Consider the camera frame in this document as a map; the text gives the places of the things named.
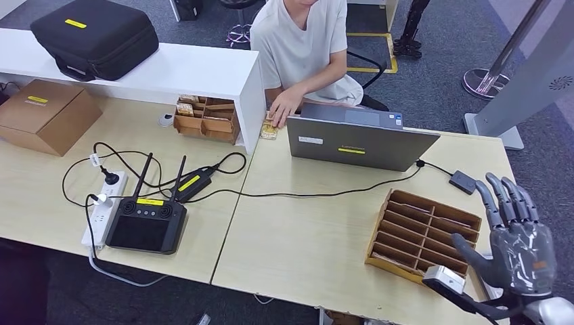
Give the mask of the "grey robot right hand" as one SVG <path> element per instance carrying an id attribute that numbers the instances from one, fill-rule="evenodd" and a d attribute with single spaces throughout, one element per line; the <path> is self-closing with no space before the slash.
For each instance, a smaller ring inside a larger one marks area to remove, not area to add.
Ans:
<path id="1" fill-rule="evenodd" d="M 485 179 L 476 182 L 476 189 L 485 207 L 492 258 L 484 258 L 460 234 L 451 237 L 456 250 L 492 287 L 516 295 L 551 294 L 557 260 L 550 228 L 524 188 L 490 172 Z"/>

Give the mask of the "person's left hand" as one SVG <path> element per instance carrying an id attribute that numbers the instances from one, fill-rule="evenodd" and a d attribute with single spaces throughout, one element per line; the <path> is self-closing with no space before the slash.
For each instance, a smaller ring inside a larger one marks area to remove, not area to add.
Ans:
<path id="1" fill-rule="evenodd" d="M 305 88 L 299 84 L 283 90 L 278 87 L 275 89 L 266 89 L 265 96 L 271 104 L 269 107 L 269 116 L 273 127 L 282 128 L 286 119 L 294 114 L 303 101 Z"/>

